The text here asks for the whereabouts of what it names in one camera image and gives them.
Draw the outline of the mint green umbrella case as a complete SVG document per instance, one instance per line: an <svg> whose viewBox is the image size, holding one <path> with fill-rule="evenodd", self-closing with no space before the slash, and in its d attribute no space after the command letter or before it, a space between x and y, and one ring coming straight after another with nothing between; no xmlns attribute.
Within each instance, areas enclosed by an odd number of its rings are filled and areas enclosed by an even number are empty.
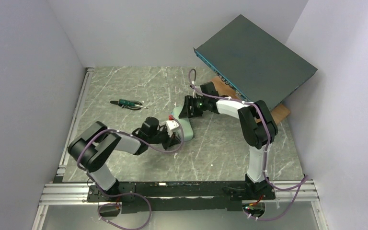
<svg viewBox="0 0 368 230"><path fill-rule="evenodd" d="M176 118L178 120L178 122L180 123L180 127L183 128L184 131L184 142L191 140L194 137L194 132L193 129L191 127L191 123L189 118L179 118L179 114L181 113L183 107L182 106L178 106L175 107L172 111L172 115L174 118Z"/></svg>

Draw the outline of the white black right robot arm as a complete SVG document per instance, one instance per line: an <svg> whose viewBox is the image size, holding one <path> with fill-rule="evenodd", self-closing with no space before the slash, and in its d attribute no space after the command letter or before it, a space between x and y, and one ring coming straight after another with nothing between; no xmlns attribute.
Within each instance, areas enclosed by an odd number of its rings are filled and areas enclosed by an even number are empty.
<svg viewBox="0 0 368 230"><path fill-rule="evenodd" d="M266 173L267 158L278 128L266 103L262 100L244 102L229 96L219 96L214 83L191 86L195 94L184 98L179 118L200 117L205 111L237 118L243 138L249 145L249 166L246 173L246 189L258 193L270 189Z"/></svg>

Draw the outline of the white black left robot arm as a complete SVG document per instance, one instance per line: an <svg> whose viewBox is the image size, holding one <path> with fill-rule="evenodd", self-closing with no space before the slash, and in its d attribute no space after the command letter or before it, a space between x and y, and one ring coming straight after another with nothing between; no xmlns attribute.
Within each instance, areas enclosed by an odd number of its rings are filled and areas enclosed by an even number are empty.
<svg viewBox="0 0 368 230"><path fill-rule="evenodd" d="M169 153L169 148L180 148L184 141L184 129L177 119L170 116L160 123L154 117L147 117L141 127L131 133L109 129L102 122L93 123L68 146L68 154L76 161L77 167L86 172L96 183L102 194L120 194L120 182L110 172L106 162L113 151L122 151L138 156L149 148L162 145L160 152Z"/></svg>

